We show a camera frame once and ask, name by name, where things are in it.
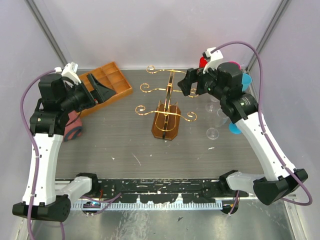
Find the clear front wine glass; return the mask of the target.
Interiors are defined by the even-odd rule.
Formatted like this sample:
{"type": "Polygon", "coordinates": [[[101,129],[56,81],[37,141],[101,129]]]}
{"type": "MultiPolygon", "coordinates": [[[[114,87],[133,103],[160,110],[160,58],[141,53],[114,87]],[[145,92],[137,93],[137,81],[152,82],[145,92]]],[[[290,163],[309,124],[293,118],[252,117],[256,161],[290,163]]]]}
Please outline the clear front wine glass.
{"type": "Polygon", "coordinates": [[[216,140],[219,137],[219,128],[222,127],[229,117],[219,108],[211,118],[210,127],[206,131],[206,136],[210,140],[216,140]]]}

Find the light blue plastic wine glass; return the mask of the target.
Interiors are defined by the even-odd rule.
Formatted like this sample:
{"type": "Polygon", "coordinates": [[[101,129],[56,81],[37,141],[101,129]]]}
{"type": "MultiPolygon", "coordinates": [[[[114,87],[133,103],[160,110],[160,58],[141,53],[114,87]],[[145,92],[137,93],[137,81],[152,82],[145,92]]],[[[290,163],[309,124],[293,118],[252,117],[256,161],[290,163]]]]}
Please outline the light blue plastic wine glass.
{"type": "Polygon", "coordinates": [[[243,73],[242,74],[242,91],[246,91],[250,84],[252,83],[252,77],[247,74],[247,73],[243,73]]]}

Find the clear wine glass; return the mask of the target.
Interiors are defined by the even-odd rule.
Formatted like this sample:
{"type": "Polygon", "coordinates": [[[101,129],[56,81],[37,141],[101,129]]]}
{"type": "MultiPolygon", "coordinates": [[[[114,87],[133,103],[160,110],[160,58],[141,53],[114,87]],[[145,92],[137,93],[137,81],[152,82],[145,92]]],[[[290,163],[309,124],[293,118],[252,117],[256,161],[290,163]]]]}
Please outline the clear wine glass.
{"type": "Polygon", "coordinates": [[[205,105],[205,110],[208,113],[216,113],[220,109],[220,107],[220,101],[217,98],[211,96],[210,102],[205,105]]]}
{"type": "Polygon", "coordinates": [[[222,127],[229,117],[219,108],[211,118],[210,127],[206,131],[206,136],[210,140],[216,140],[219,137],[219,128],[222,127]]]}

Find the red plastic wine glass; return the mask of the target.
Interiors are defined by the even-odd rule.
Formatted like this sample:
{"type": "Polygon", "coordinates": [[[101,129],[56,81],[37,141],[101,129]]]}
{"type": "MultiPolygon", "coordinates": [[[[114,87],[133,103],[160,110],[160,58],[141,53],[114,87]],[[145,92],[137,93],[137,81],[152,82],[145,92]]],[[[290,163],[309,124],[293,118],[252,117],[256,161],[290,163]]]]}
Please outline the red plastic wine glass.
{"type": "Polygon", "coordinates": [[[207,60],[202,56],[200,59],[199,59],[199,64],[198,64],[198,67],[199,68],[204,68],[207,64],[207,60]]]}

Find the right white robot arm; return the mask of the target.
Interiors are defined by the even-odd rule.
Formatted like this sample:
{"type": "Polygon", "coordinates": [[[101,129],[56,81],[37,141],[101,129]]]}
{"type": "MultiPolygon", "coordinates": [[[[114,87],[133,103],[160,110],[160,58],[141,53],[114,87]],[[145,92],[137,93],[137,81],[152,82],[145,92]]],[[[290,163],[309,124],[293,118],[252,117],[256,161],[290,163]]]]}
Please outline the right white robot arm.
{"type": "Polygon", "coordinates": [[[231,197],[237,190],[254,194],[264,205],[270,205],[294,192],[299,183],[308,179],[303,168],[296,168],[274,141],[264,120],[259,120],[258,103],[242,90],[243,73],[231,62],[211,67],[189,68],[178,82],[185,96],[197,83],[196,94],[209,94],[219,100],[223,113],[246,137],[263,170],[263,174],[248,174],[232,170],[220,176],[219,191],[231,197]]]}

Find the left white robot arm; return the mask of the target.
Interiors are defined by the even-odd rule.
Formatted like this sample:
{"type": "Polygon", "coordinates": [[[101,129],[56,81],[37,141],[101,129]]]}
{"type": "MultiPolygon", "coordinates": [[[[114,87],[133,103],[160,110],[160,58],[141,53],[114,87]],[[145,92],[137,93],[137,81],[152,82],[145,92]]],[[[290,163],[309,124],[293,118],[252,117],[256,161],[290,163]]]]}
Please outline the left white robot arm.
{"type": "Polygon", "coordinates": [[[93,74],[88,74],[87,79],[92,91],[88,91],[77,75],[49,73],[40,78],[41,97],[26,126],[32,144],[29,178],[22,201],[12,207],[15,216],[64,222],[79,198],[99,195],[100,183],[95,173],[79,173],[67,186],[55,189],[57,160],[69,113],[93,108],[116,94],[93,74]]]}

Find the magenta plastic wine glass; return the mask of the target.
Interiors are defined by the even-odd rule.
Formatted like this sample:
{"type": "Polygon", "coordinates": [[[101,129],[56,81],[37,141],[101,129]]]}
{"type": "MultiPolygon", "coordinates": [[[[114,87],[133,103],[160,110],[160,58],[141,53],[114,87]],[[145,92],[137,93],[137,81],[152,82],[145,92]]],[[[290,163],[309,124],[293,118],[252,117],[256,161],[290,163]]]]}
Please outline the magenta plastic wine glass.
{"type": "Polygon", "coordinates": [[[240,64],[237,63],[237,62],[235,62],[235,61],[229,61],[229,63],[236,65],[239,70],[242,69],[241,66],[240,66],[240,64]]]}

